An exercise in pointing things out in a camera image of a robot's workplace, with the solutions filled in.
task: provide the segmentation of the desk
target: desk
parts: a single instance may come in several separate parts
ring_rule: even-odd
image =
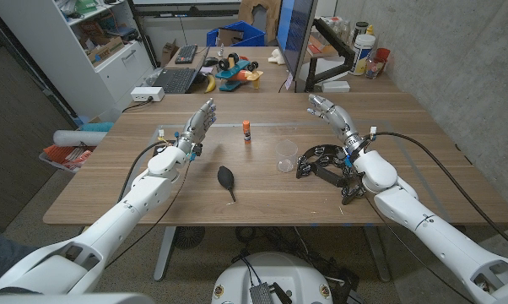
[[[256,90],[252,87],[252,84],[243,84],[241,87],[235,90],[235,93],[277,93],[282,83],[288,78],[288,69],[286,65],[278,65],[277,63],[270,63],[268,58],[271,57],[271,52],[277,48],[276,46],[227,46],[224,48],[224,54],[227,57],[228,54],[235,52],[240,56],[246,56],[251,61],[257,61],[260,65],[258,68],[263,71],[262,78],[260,80],[260,89]],[[202,48],[199,46],[197,52],[200,52]],[[217,52],[220,51],[219,47],[210,47],[207,57],[216,57]],[[175,64],[177,52],[170,62],[166,65],[167,68],[196,68],[200,61],[203,60],[203,54],[205,50],[200,52],[194,57],[194,60],[190,64]],[[340,80],[348,81],[351,90],[354,93],[381,93],[381,92],[400,92],[397,86],[387,77],[386,74],[380,75],[375,80],[367,79],[365,76],[353,76],[346,75]],[[217,88],[211,92],[213,94],[233,94],[230,92],[222,92],[219,90],[220,80],[217,79]],[[204,93],[207,88],[207,83],[204,84],[193,84],[191,91],[194,94]],[[286,90],[282,88],[282,93],[294,93],[294,85]]]
[[[429,148],[498,224],[508,225],[508,205],[470,165],[462,152],[430,115],[405,93],[322,94],[346,109],[361,134],[370,126],[407,134]],[[274,147],[291,139],[299,154],[318,144],[340,144],[329,126],[307,114],[308,94],[167,95],[163,101],[129,111],[96,148],[44,215],[52,225],[90,225],[116,201],[136,155],[156,138],[159,125],[167,136],[181,131],[188,117],[214,96],[218,121],[203,141],[203,154],[190,164],[183,190],[160,221],[165,230],[154,278],[161,280],[178,225],[361,225],[370,243],[382,280],[389,280],[381,241],[373,225],[383,225],[369,203],[355,199],[341,204],[340,189],[316,176],[301,179],[276,169]],[[245,145],[241,122],[251,121],[252,143]],[[455,225],[485,222],[419,148],[399,138],[379,137],[371,146],[415,188],[419,199]],[[138,168],[145,168],[146,157]],[[220,166],[235,175],[233,203],[217,181]],[[180,182],[174,185],[174,197]],[[147,214],[141,225],[152,225],[164,213],[163,204]]]

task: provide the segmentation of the mouse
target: mouse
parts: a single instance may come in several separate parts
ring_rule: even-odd
[[[219,60],[215,57],[207,57],[205,58],[205,61],[203,62],[204,67],[211,67],[215,64],[219,63]]]

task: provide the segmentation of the table leg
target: table leg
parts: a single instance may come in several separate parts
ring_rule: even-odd
[[[174,226],[168,226],[164,229],[159,259],[157,259],[156,266],[154,267],[153,278],[156,281],[164,279],[165,271],[168,268],[168,261],[170,261],[171,257],[171,247],[173,246],[173,238],[176,235],[176,228],[177,227]]]
[[[365,232],[366,240],[369,243],[370,253],[374,263],[378,268],[378,277],[382,282],[391,281],[391,274],[389,274],[389,268],[387,267],[386,255],[383,252],[383,246],[381,245],[381,238],[378,234],[376,227],[363,227]]]

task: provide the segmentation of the banana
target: banana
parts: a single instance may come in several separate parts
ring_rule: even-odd
[[[214,88],[216,88],[217,86],[214,76],[212,74],[208,74],[207,78],[209,79],[209,85],[205,89],[205,93],[209,93],[210,91],[214,90]]]

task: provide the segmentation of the robotic arm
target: robotic arm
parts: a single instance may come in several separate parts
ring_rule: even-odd
[[[137,176],[131,191],[83,234],[38,249],[14,265],[0,279],[0,291],[42,294],[82,294],[98,283],[111,255],[136,224],[170,196],[189,156],[201,151],[205,133],[216,121],[216,106],[209,99],[186,122],[174,146],[153,157]]]
[[[508,258],[493,254],[419,201],[417,193],[397,175],[378,152],[367,150],[350,115],[340,106],[310,95],[308,109],[331,125],[358,173],[365,190],[373,193],[376,207],[389,219],[413,232],[464,284],[477,303],[508,303]]]

